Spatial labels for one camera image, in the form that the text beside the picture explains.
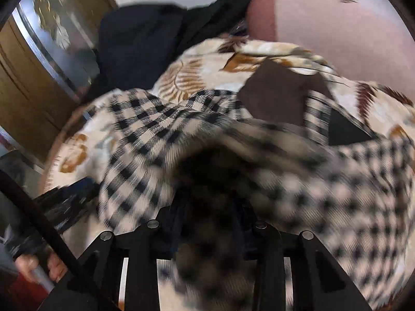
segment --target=black rod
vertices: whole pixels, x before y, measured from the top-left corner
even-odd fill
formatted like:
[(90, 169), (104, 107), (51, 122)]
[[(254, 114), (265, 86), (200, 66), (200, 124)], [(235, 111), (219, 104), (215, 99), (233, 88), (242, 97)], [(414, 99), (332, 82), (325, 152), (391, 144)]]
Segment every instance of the black rod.
[(91, 276), (80, 266), (68, 246), (32, 199), (5, 172), (0, 170), (0, 192), (24, 213), (29, 222), (40, 232), (71, 273), (96, 299), (100, 309), (120, 311), (95, 284)]

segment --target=brown fabric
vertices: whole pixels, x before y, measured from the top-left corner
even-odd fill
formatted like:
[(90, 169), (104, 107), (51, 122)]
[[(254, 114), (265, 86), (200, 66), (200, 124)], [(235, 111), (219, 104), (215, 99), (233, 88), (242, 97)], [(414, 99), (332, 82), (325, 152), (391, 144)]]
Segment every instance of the brown fabric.
[(275, 0), (251, 0), (246, 10), (246, 21), (250, 38), (275, 41)]
[(319, 73), (297, 74), (266, 59), (248, 78), (238, 93), (238, 99), (254, 118), (271, 123), (302, 126), (305, 99), (309, 90), (333, 99)]

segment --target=red fabric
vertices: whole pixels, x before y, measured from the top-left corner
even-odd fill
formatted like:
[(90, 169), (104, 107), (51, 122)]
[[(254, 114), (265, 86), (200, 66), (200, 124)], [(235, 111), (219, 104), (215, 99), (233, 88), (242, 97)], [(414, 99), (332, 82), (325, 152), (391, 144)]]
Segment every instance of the red fabric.
[(8, 290), (18, 308), (24, 311), (36, 311), (48, 295), (42, 285), (29, 283), (21, 274)]
[(277, 40), (275, 0), (251, 0), (246, 10), (250, 38), (265, 41)]

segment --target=screw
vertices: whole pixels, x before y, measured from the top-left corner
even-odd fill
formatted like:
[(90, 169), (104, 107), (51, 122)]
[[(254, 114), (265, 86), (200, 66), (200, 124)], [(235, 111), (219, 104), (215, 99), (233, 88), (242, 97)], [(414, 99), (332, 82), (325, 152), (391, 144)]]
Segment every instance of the screw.
[(100, 239), (103, 241), (108, 241), (113, 236), (113, 233), (110, 231), (103, 231), (100, 235)]
[(302, 232), (302, 237), (306, 240), (312, 240), (314, 238), (314, 234), (308, 230)]
[(147, 222), (147, 227), (151, 229), (157, 228), (159, 225), (160, 223), (158, 223), (157, 220), (150, 220)]
[(255, 227), (258, 228), (258, 229), (265, 229), (266, 226), (267, 226), (267, 224), (264, 221), (255, 222)]

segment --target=pink pillow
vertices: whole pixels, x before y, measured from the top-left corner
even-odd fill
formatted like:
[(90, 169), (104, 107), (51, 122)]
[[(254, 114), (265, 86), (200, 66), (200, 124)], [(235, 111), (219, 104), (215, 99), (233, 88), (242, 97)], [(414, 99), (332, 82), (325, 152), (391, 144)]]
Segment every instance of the pink pillow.
[(298, 44), (350, 80), (374, 80), (415, 100), (414, 40), (359, 3), (252, 0), (246, 19), (253, 38)]

